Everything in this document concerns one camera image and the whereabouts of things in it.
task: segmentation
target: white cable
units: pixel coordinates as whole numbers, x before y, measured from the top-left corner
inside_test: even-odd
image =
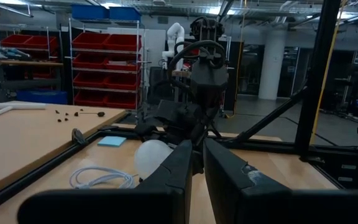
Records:
[[[86,170],[101,170],[101,171],[109,172],[111,174],[98,177],[98,178],[96,178],[94,180],[91,180],[91,181],[89,181],[87,183],[81,183],[78,180],[78,176],[82,172],[84,172]],[[94,185],[109,184],[109,180],[113,180],[115,178],[124,178],[124,180],[125,180],[124,183],[122,183],[118,188],[127,189],[127,188],[134,188],[135,187],[135,181],[134,181],[135,176],[136,175],[132,176],[130,174],[127,174],[127,173],[125,173],[123,171],[116,170],[116,169],[100,167],[100,166],[89,166],[89,167],[84,167],[84,168],[81,168],[81,169],[78,169],[78,170],[74,171],[74,173],[70,177],[69,182],[70,182],[71,187],[73,187],[73,188],[76,188],[76,189],[89,189]],[[73,177],[75,177],[76,184],[73,184],[73,181],[72,181]]]

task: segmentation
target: white ball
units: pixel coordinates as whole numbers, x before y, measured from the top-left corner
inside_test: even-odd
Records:
[[[135,170],[139,177],[146,179],[173,150],[160,140],[143,142],[135,152]]]

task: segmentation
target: blue paper square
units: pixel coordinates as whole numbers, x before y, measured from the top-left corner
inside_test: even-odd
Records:
[[[98,146],[119,147],[125,140],[123,137],[107,136],[100,140]]]

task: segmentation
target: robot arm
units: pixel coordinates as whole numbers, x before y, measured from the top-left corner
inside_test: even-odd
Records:
[[[168,58],[175,56],[175,44],[185,40],[185,29],[176,22],[167,30],[167,37],[168,51],[162,52],[163,69],[167,69],[168,67]],[[181,52],[183,50],[183,45],[178,46],[177,50],[178,52]],[[177,63],[175,71],[180,71],[182,67],[183,59]]]

